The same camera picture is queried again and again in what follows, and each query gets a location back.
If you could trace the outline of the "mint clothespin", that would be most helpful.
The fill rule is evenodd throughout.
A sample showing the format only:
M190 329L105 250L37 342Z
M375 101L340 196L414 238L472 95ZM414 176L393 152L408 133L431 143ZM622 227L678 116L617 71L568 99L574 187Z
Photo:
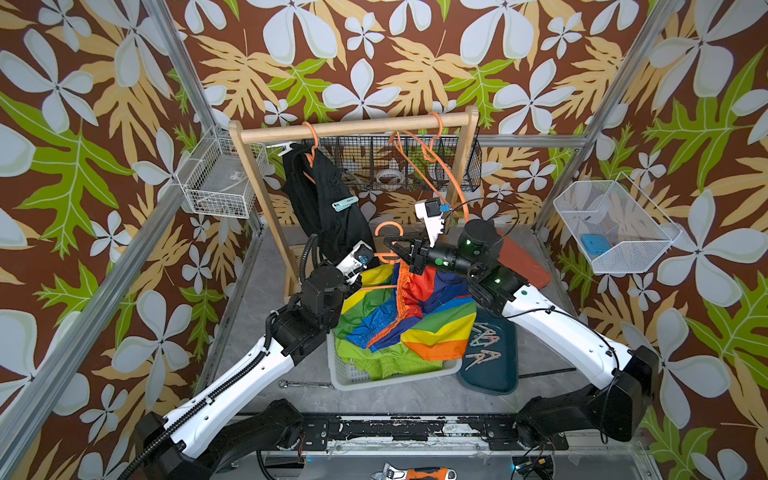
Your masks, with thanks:
M332 203L332 208L335 212L342 212L359 202L359 197L356 195L349 196L347 198L335 201Z

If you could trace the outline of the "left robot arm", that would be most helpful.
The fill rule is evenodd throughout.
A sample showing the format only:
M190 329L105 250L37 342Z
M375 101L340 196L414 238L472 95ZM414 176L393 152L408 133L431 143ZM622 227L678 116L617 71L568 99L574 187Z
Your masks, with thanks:
M270 312L264 335L233 367L182 406L139 422L133 438L142 450L121 478L140 471L148 479L208 479L251 452L296 440L303 416L286 400L248 420L234 418L325 343L373 258L371 246L360 241L337 264L302 272L300 292Z

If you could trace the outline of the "black shorts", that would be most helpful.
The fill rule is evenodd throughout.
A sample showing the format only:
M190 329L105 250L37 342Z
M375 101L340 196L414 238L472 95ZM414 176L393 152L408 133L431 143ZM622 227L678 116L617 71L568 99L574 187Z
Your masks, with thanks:
M341 171L321 151L309 163L310 147L293 143L283 155L287 195L304 233L318 236L320 253L337 264L363 241L374 247L369 223L359 205L338 211L333 204L353 196L344 184Z

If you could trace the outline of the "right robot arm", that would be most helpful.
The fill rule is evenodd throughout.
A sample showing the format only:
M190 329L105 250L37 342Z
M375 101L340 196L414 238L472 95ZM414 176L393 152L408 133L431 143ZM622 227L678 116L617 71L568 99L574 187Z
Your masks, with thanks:
M455 244L426 235L388 236L384 243L413 274L433 267L464 278L480 306L533 334L587 379L576 391L529 400L514 420L521 445L591 429L604 440L632 439L659 393L659 359L648 347L631 348L591 329L503 265L503 237L492 222L469 221Z

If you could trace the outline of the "rainbow striped shorts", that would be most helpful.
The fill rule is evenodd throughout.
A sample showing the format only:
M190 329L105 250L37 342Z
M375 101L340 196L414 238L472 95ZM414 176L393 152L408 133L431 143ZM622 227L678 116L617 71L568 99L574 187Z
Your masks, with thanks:
M362 288L347 298L334 336L377 353L400 346L425 361L461 359L478 313L467 281L427 268L386 264L360 275Z

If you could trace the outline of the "orange hanger of rainbow shorts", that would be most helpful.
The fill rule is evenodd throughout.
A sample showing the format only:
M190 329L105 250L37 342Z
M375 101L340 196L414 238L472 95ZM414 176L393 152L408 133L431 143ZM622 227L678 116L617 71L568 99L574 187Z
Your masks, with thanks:
M396 264L395 253L392 251L392 248L391 248L390 244L388 243L389 238L393 237L393 236L381 236L380 235L380 233L382 232L382 230L385 227L394 227L394 228L396 228L397 229L396 237L402 236L405 233L405 231L404 231L403 226L400 223L392 221L392 220L387 220L387 221L382 222L381 224L379 224L375 228L375 231L374 231L374 239L377 240L377 241L380 241L381 242L381 246L383 248L387 248L388 249L387 252L382 251L382 252L375 253L375 257L377 259L379 259L381 263L395 265ZM396 289L396 288L397 288L396 285L380 284L380 285L372 285L372 286L363 286L361 288L361 290L362 291L388 290L388 289Z

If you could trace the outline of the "lime green shorts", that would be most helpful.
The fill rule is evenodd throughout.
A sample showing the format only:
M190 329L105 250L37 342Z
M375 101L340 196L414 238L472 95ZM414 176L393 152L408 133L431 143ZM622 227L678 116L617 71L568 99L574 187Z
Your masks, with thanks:
M373 380L384 380L395 375L416 375L439 371L442 361L427 361L402 343L376 352L362 349L347 340L334 341L336 354L347 364L365 371Z

